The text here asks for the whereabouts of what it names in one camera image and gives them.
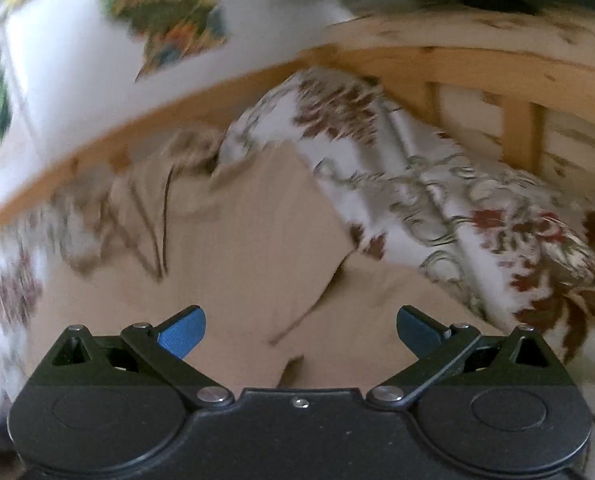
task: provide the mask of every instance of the beige fabric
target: beige fabric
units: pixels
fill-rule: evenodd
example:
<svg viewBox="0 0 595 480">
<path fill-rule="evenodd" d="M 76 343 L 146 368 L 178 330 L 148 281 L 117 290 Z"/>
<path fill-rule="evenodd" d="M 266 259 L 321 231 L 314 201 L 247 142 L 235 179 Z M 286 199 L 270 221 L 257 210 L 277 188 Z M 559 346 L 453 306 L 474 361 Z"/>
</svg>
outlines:
<svg viewBox="0 0 595 480">
<path fill-rule="evenodd" d="M 117 178 L 109 193 L 108 206 L 144 254 L 153 247 L 136 204 L 154 219 L 156 254 L 164 244 L 156 213 L 171 165 L 161 158 L 158 168 L 155 159 Z M 168 271 L 160 279 L 130 251 L 101 259 L 86 278 L 52 264 L 31 324 L 30 369 L 69 324 L 113 335 L 189 304 L 204 309 L 207 335 L 186 361 L 236 394 L 276 386 L 297 356 L 304 359 L 292 386 L 366 390 L 386 380 L 415 361 L 395 330 L 406 303 L 447 324 L 494 332 L 416 270 L 351 253 L 347 229 L 290 144 L 211 177 L 181 174 L 168 201 Z"/>
</svg>

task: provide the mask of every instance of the wooden headboard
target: wooden headboard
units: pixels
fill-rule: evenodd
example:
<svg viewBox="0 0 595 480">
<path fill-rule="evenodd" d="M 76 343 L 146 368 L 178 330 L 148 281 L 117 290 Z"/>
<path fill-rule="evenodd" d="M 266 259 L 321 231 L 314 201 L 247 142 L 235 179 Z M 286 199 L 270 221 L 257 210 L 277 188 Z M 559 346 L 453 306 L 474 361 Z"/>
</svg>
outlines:
<svg viewBox="0 0 595 480">
<path fill-rule="evenodd" d="M 128 168 L 146 139 L 192 121 L 226 126 L 315 64 L 378 77 L 413 115 L 476 153 L 595 199 L 595 16 L 421 12 L 327 32 L 298 59 L 226 81 L 136 118 L 53 167 L 0 208 L 0 228 L 100 164 Z"/>
</svg>

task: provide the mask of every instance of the screw head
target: screw head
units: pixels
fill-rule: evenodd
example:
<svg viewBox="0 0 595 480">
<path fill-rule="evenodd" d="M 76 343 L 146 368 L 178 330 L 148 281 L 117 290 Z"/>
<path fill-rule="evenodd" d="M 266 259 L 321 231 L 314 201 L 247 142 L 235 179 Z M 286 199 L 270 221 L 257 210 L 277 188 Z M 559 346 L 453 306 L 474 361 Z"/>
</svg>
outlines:
<svg viewBox="0 0 595 480">
<path fill-rule="evenodd" d="M 404 392 L 398 386 L 376 386 L 371 394 L 379 402 L 398 402 L 404 399 Z"/>
<path fill-rule="evenodd" d="M 198 391 L 198 399 L 209 404 L 224 402 L 229 396 L 230 392 L 222 386 L 205 386 Z"/>
<path fill-rule="evenodd" d="M 304 410 L 311 405 L 311 403 L 308 402 L 308 400 L 301 399 L 300 397 L 293 397 L 291 399 L 291 404 L 293 404 L 293 406 L 295 406 L 296 408 L 300 408 L 301 410 Z"/>
</svg>

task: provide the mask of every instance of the bed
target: bed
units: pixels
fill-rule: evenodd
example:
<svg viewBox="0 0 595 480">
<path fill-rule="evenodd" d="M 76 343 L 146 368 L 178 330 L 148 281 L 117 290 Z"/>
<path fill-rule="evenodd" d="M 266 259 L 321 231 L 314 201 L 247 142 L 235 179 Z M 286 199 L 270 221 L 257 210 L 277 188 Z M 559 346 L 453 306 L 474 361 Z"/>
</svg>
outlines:
<svg viewBox="0 0 595 480">
<path fill-rule="evenodd" d="M 323 77 L 344 88 L 339 92 L 320 88 L 318 81 Z M 282 140 L 271 132 L 275 120 L 270 128 L 264 126 L 265 117 L 279 109 L 280 101 L 293 95 L 299 102 L 304 95 L 311 99 L 318 93 L 326 95 L 336 109 L 341 106 L 336 99 L 343 96 L 347 104 L 351 103 L 344 106 L 360 119 L 370 122 L 379 115 L 389 118 L 395 129 L 414 132 L 402 141 L 408 143 L 409 158 L 400 173 L 387 168 L 369 174 L 351 168 L 346 176 L 340 176 L 335 164 L 342 167 L 344 161 L 335 160 L 335 154 L 309 158 L 309 142 L 318 136 L 349 137 L 364 148 L 372 148 L 379 143 L 373 132 L 340 129 L 317 116 L 321 110 L 312 103 L 300 108 L 300 115 L 286 123 L 286 131 L 301 128 L 295 133 L 296 143 L 306 146 L 300 153 L 312 165 L 324 194 L 350 225 L 356 249 L 377 259 L 388 260 L 389 254 L 395 254 L 388 245 L 390 232 L 370 232 L 369 224 L 378 214 L 369 211 L 364 222 L 353 212 L 345 216 L 349 200 L 342 190 L 366 185 L 369 187 L 362 189 L 368 190 L 365 195 L 370 198 L 382 192 L 373 192 L 377 188 L 370 186 L 387 180 L 410 182 L 407 172 L 415 173 L 422 167 L 415 179 L 431 189 L 435 198 L 441 197 L 439 201 L 446 209 L 440 217 L 450 217 L 453 224 L 439 235 L 430 229 L 430 238 L 421 243 L 425 251 L 420 253 L 421 263 L 416 262 L 416 266 L 431 282 L 443 281 L 449 294 L 498 329 L 509 330 L 526 322 L 543 330 L 570 365 L 571 373 L 588 383 L 585 394 L 595 411 L 593 15 L 553 12 L 540 17 L 511 16 L 469 10 L 365 18 L 334 25 L 327 31 L 326 44 L 303 52 L 291 62 L 191 94 L 108 132 L 4 204 L 0 208 L 0 230 L 50 199 L 59 188 L 86 178 L 100 167 L 107 166 L 117 175 L 130 173 L 138 164 L 135 154 L 141 146 L 153 144 L 154 138 L 157 142 L 161 132 L 174 132 L 190 123 L 201 121 L 216 131 L 226 129 L 218 163 L 239 160 L 268 141 Z M 269 102 L 273 102 L 273 110 L 267 113 L 264 108 Z M 383 158 L 389 149 L 383 148 Z M 361 153 L 356 158 L 357 164 L 367 160 Z M 425 166 L 424 158 L 441 163 Z M 477 160 L 478 164 L 465 160 Z M 164 179 L 166 189 L 170 175 Z M 478 175 L 486 178 L 478 180 Z M 562 191 L 545 191 L 535 176 Z M 505 190 L 522 197 L 513 215 L 504 203 L 487 202 L 490 196 L 485 188 L 492 181 L 502 182 Z M 455 200 L 461 189 L 471 193 L 468 206 Z M 481 206 L 474 208 L 474 203 Z M 399 208 L 389 211 L 405 217 L 401 223 L 411 235 L 421 220 L 409 214 L 411 205 L 405 199 L 398 204 Z M 415 235 L 424 236 L 419 231 Z M 465 271 L 472 276 L 464 277 L 457 270 L 455 276 L 442 280 L 434 269 L 452 264 L 454 258 L 450 250 L 437 247 L 453 243 L 461 247 L 461 257 L 472 263 Z M 399 254 L 410 252 L 400 250 Z M 390 261 L 411 264 L 397 257 Z M 580 261 L 583 276 L 578 272 Z M 494 273 L 491 269 L 497 269 L 495 272 L 509 283 L 497 288 L 486 283 L 495 281 L 488 279 Z M 563 269 L 575 270 L 563 274 Z M 470 278 L 479 283 L 478 294 L 463 286 Z M 541 295 L 549 287 L 552 293 Z M 505 304 L 506 297 L 500 291 L 507 290 L 524 294 L 522 301 L 527 306 L 517 307 L 510 299 Z M 588 475 L 595 478 L 595 435 L 593 438 L 594 447 L 585 459 Z"/>
</svg>

